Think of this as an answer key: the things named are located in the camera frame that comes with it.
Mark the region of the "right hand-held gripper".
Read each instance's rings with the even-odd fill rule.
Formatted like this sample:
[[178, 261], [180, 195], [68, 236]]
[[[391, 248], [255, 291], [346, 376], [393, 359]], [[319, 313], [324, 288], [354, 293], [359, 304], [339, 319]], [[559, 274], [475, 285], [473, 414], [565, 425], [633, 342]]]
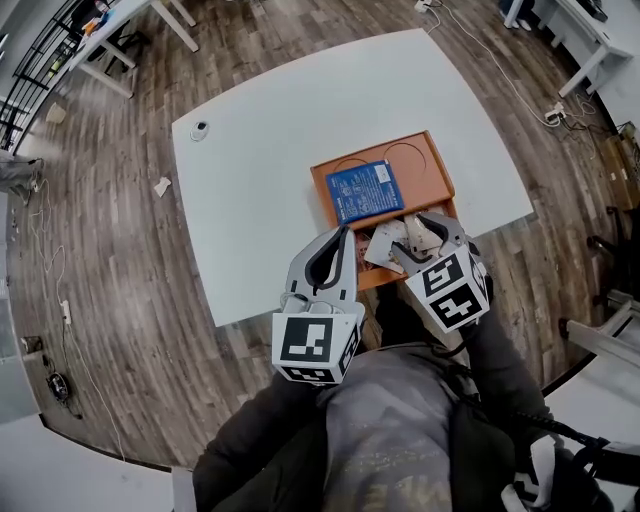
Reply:
[[489, 311], [488, 273], [457, 219], [429, 211], [417, 218], [442, 241], [444, 253], [418, 257], [397, 241], [391, 252], [408, 275], [409, 290], [439, 328], [449, 333]]

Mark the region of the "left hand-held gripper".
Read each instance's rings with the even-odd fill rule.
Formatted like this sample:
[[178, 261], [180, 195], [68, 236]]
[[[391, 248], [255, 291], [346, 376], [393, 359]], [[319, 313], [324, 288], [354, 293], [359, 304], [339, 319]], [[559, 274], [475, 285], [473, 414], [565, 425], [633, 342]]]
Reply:
[[[341, 226], [317, 236], [293, 258], [285, 291], [353, 301], [357, 280], [355, 234]], [[337, 306], [310, 300], [306, 312], [274, 313], [272, 365], [291, 382], [342, 383], [361, 341], [364, 316], [359, 302]]]

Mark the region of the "orange drawer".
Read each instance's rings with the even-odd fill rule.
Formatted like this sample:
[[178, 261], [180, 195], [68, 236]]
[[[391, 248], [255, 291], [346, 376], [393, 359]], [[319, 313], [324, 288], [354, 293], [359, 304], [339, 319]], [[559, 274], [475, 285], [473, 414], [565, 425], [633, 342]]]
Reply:
[[[396, 220], [404, 222], [404, 216], [402, 216], [400, 219], [396, 219]], [[359, 230], [357, 232], [365, 233], [370, 238], [372, 238], [374, 230], [373, 231], [371, 231], [371, 230], [369, 230], [369, 231]], [[411, 253], [414, 254], [415, 256], [418, 256], [418, 257], [424, 257], [424, 256], [427, 256], [427, 255], [435, 255], [435, 250], [436, 249], [431, 249], [431, 250], [428, 250], [426, 252], [419, 252], [419, 253], [412, 253], [411, 252]], [[397, 273], [395, 273], [395, 272], [393, 272], [391, 270], [388, 270], [386, 268], [382, 268], [382, 267], [374, 265], [374, 268], [372, 270], [367, 271], [367, 272], [359, 273], [359, 275], [358, 275], [358, 287], [359, 287], [360, 291], [364, 291], [364, 290], [372, 289], [372, 288], [375, 288], [375, 287], [378, 287], [378, 286], [383, 286], [383, 285], [385, 285], [387, 283], [394, 282], [394, 281], [397, 281], [397, 280], [400, 280], [400, 279], [406, 279], [406, 278], [407, 278], [407, 274], [405, 272], [403, 272], [402, 274], [397, 274]]]

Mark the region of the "orange storage box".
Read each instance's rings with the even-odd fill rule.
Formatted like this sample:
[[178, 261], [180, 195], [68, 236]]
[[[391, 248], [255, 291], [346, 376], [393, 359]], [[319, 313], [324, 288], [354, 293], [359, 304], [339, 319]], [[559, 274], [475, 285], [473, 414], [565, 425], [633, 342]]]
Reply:
[[402, 215], [441, 205], [455, 214], [455, 189], [431, 134], [418, 132], [334, 158], [311, 168], [320, 204], [330, 227], [339, 225], [326, 177], [365, 163], [386, 160], [399, 186]]

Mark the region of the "blue packet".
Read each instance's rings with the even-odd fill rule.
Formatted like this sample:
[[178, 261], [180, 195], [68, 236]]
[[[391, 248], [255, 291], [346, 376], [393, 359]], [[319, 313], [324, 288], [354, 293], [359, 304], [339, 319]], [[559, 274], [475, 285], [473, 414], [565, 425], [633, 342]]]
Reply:
[[380, 160], [326, 176], [340, 225], [403, 210], [405, 205], [390, 163]]

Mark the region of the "person's right forearm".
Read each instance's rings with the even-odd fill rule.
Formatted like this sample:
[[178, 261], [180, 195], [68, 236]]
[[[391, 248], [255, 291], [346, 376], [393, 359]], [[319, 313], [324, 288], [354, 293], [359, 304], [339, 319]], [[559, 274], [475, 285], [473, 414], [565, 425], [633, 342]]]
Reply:
[[459, 329], [484, 411], [496, 424], [516, 413], [552, 419], [543, 394], [495, 311]]

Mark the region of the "person's left forearm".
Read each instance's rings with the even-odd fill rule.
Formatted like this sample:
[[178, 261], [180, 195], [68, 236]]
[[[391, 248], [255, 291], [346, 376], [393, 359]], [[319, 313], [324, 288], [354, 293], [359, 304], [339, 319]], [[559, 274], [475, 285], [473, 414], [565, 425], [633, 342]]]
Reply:
[[196, 463], [197, 512], [320, 512], [328, 443], [319, 394], [276, 375], [245, 402]]

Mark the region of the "person's legs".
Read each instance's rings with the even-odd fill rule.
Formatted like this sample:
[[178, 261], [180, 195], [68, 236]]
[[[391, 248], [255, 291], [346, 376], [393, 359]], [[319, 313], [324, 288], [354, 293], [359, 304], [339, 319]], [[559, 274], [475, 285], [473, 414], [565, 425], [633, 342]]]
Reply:
[[381, 329], [381, 347], [407, 343], [434, 344], [438, 339], [425, 327], [419, 314], [399, 295], [396, 286], [377, 290], [375, 319]]

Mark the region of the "person's torso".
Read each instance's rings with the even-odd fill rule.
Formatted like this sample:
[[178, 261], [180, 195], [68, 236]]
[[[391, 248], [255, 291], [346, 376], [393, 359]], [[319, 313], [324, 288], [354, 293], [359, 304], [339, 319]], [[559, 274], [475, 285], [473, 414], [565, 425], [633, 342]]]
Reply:
[[321, 394], [327, 473], [322, 512], [452, 512], [444, 363], [422, 344], [366, 352]]

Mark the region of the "white metal rack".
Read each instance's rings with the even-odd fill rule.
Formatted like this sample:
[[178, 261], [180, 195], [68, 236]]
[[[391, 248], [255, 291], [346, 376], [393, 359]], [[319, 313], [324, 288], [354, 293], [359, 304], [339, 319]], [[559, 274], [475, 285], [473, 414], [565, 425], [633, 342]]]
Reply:
[[615, 358], [640, 370], [640, 302], [612, 290], [606, 298], [614, 314], [601, 326], [568, 320], [567, 339], [591, 353]]

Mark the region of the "black office chair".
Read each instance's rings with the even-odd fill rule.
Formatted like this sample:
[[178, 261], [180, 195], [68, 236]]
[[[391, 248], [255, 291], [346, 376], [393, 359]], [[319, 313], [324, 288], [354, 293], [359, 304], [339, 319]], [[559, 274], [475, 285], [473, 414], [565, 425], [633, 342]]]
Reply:
[[640, 203], [635, 208], [624, 210], [624, 213], [628, 214], [631, 220], [629, 238], [624, 233], [620, 209], [615, 206], [607, 206], [606, 214], [614, 218], [617, 242], [611, 243], [599, 235], [586, 238], [589, 249], [601, 249], [613, 257], [611, 284], [602, 285], [600, 291], [593, 296], [594, 306], [603, 304], [613, 289], [627, 293], [640, 302]]
[[[114, 34], [112, 34], [107, 42], [114, 46], [121, 53], [129, 56], [135, 63], [139, 62], [139, 58], [141, 57], [144, 47], [150, 43], [150, 40], [139, 30], [134, 32], [124, 34], [122, 29], [119, 29]], [[104, 47], [98, 47], [94, 52], [92, 52], [87, 61], [89, 63], [99, 61], [104, 55], [110, 55], [111, 60], [109, 61], [107, 67], [104, 72], [109, 75], [112, 68], [115, 65], [118, 65], [121, 68], [121, 73], [126, 73], [130, 67], [117, 58], [115, 55], [111, 54]]]

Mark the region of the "cardboard box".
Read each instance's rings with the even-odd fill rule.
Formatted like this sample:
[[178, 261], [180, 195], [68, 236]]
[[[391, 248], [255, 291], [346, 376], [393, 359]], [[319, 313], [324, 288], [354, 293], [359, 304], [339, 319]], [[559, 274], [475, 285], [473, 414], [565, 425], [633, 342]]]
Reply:
[[640, 205], [639, 136], [640, 130], [628, 122], [601, 145], [616, 203], [626, 210]]

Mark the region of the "black harness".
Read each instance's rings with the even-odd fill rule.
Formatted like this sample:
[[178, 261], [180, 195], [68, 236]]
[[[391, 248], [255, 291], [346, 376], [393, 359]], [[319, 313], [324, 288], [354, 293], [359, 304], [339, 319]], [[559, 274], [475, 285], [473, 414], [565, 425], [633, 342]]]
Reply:
[[449, 430], [453, 512], [614, 512], [601, 482], [634, 488], [640, 512], [640, 445], [581, 433], [554, 419], [516, 413], [506, 425], [469, 394], [471, 370], [453, 361], [466, 349], [434, 349], [458, 398]]

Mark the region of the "white curved desk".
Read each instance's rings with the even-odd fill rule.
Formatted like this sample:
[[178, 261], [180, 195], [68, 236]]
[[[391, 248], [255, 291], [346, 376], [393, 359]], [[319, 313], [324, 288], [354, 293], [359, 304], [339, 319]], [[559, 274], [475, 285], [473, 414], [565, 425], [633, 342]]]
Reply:
[[191, 472], [126, 463], [45, 428], [0, 424], [0, 512], [196, 512]]
[[640, 445], [640, 372], [589, 355], [544, 388], [554, 418], [577, 431]]

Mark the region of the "black railing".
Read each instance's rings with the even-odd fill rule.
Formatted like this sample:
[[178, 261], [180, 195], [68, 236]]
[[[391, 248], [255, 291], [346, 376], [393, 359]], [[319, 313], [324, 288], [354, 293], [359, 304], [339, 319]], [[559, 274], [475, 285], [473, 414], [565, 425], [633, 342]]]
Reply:
[[81, 36], [81, 0], [0, 0], [0, 149], [14, 152]]

